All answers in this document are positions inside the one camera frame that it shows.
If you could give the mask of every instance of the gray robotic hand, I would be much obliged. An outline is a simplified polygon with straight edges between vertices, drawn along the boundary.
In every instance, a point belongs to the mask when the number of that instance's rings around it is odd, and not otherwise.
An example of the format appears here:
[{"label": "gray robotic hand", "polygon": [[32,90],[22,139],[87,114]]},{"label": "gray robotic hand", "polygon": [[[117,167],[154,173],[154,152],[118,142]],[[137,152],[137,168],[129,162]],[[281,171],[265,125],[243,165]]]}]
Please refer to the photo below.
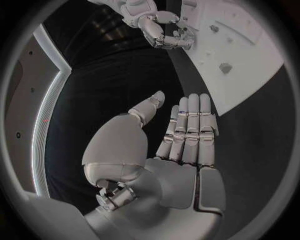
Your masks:
[{"label": "gray robotic hand", "polygon": [[[123,21],[132,28],[140,28],[147,41],[155,48],[190,49],[194,44],[193,31],[180,18],[169,11],[158,11],[153,0],[88,0],[94,4],[105,4],[121,14]],[[159,24],[175,24],[178,30],[166,36]]]},{"label": "gray robotic hand", "polygon": [[219,132],[207,94],[183,97],[172,108],[156,156],[146,159],[142,127],[164,100],[158,91],[112,118],[86,148],[85,176],[100,188],[99,207],[87,220],[103,239],[211,239],[224,216],[214,154]]}]

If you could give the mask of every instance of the curved white surface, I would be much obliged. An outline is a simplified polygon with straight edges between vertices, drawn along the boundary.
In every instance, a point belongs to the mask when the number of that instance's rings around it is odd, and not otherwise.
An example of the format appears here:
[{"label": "curved white surface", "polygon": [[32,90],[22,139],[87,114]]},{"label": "curved white surface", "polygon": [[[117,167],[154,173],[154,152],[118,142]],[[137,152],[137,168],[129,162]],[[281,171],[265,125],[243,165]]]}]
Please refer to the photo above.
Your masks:
[{"label": "curved white surface", "polygon": [[[258,91],[284,63],[270,36],[233,0],[183,0],[181,19],[196,34],[195,44],[185,52],[219,116]],[[223,73],[221,64],[232,69]]]}]

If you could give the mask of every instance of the white panel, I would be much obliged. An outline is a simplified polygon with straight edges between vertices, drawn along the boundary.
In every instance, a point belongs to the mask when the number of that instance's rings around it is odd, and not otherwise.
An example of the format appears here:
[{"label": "white panel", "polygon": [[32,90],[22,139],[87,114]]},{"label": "white panel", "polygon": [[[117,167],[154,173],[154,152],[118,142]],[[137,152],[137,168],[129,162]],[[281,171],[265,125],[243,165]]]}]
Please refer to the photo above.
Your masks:
[{"label": "white panel", "polygon": [[[196,1],[200,19],[191,24],[196,42],[186,53],[223,115],[259,90],[284,62],[262,27],[233,1]],[[221,64],[232,69],[223,73]]]}]

